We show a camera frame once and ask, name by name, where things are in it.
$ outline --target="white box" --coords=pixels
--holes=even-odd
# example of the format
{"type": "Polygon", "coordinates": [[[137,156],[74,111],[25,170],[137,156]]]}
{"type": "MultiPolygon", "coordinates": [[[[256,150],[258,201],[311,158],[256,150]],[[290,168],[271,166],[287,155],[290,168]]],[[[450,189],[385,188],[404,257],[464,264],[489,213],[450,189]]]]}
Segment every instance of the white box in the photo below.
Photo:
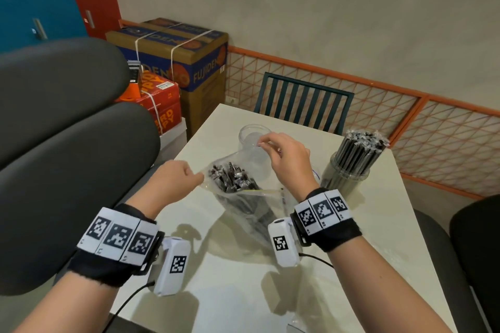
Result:
{"type": "Polygon", "coordinates": [[[161,165],[163,162],[174,159],[188,143],[187,139],[186,120],[183,117],[180,123],[159,137],[160,149],[154,164],[161,165]]]}

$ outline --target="red locker door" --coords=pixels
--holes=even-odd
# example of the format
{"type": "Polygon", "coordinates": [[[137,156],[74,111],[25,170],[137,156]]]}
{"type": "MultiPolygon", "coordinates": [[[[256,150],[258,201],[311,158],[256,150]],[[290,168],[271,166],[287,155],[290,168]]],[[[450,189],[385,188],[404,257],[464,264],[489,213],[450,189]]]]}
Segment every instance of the red locker door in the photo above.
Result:
{"type": "Polygon", "coordinates": [[[116,0],[76,0],[80,14],[91,37],[106,39],[106,32],[120,29],[121,19],[116,0]]]}

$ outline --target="white table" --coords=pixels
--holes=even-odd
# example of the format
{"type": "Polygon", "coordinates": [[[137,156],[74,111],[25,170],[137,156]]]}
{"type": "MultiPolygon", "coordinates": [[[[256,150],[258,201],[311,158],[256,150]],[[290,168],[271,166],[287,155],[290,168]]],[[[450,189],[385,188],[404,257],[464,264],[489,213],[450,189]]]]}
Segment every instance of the white table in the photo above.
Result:
{"type": "MultiPolygon", "coordinates": [[[[201,170],[241,148],[238,133],[246,124],[262,124],[302,141],[320,171],[342,141],[334,134],[221,104],[177,159],[188,161],[195,172],[201,170]]],[[[456,332],[390,150],[347,201],[364,236],[456,332]]],[[[303,258],[301,266],[278,272],[272,251],[248,239],[223,213],[215,197],[201,188],[162,211],[161,229],[190,240],[193,246],[184,290],[165,298],[143,290],[121,317],[158,333],[284,332],[296,311],[311,332],[363,331],[330,267],[303,258]]],[[[305,252],[326,259],[318,248],[305,252]]],[[[146,281],[147,277],[130,279],[118,293],[112,312],[146,281]]]]}

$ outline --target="plastic jar filled with straws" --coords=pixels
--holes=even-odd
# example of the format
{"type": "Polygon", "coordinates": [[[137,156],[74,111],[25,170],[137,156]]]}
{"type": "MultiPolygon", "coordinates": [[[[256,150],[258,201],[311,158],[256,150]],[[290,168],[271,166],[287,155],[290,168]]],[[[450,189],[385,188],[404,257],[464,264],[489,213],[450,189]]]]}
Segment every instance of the plastic jar filled with straws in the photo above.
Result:
{"type": "Polygon", "coordinates": [[[389,141],[378,132],[347,131],[325,168],[321,186],[348,197],[365,180],[389,141]]]}

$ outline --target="locker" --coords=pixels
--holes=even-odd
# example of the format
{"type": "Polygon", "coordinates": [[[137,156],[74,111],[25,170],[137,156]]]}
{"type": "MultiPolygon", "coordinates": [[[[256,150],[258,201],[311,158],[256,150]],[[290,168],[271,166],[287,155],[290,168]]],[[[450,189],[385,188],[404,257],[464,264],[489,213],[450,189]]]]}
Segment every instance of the locker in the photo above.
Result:
{"type": "Polygon", "coordinates": [[[8,6],[0,15],[2,29],[9,31],[8,39],[0,45],[7,50],[41,42],[44,37],[57,40],[87,35],[75,0],[0,0],[0,4],[8,6]]]}
{"type": "Polygon", "coordinates": [[[89,36],[105,40],[106,32],[120,28],[121,16],[116,0],[76,1],[89,36]]]}

